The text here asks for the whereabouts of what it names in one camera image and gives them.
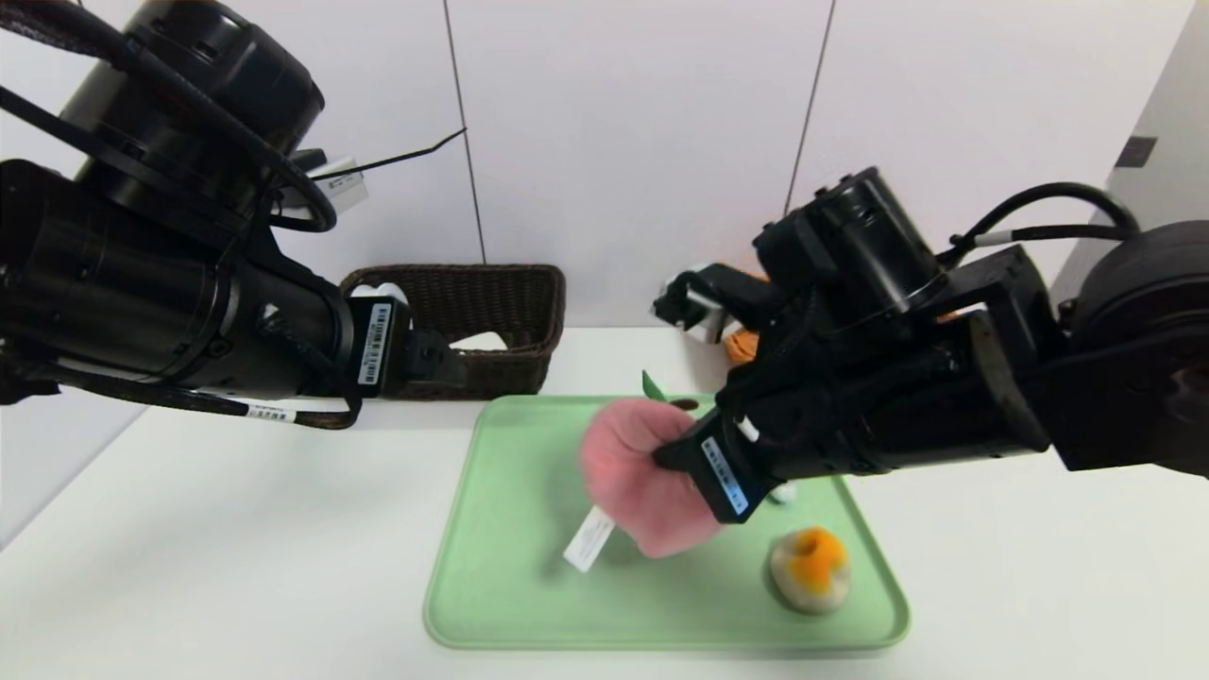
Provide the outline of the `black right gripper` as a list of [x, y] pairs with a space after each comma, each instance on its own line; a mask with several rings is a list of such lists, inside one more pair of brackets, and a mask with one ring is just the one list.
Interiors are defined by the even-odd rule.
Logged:
[[652, 453], [658, 468], [683, 472], [722, 524], [747, 521], [788, 482], [858, 467], [849, 430], [860, 398], [837, 382], [724, 390], [681, 438]]

